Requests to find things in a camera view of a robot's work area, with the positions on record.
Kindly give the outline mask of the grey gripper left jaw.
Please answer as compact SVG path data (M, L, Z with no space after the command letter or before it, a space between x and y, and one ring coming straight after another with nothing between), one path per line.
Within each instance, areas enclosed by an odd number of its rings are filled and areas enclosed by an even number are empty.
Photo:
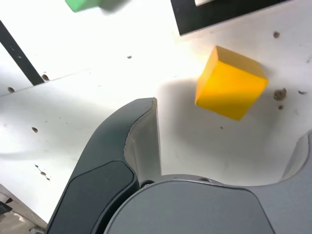
M136 99L95 130L49 221L48 234L101 234L146 180L161 177L156 98Z

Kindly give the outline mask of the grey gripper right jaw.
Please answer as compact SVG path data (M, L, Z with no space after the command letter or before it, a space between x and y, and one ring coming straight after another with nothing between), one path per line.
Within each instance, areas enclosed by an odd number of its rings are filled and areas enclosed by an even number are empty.
M297 142L280 182L230 186L173 179L140 190L117 210L107 234L309 234L312 134Z

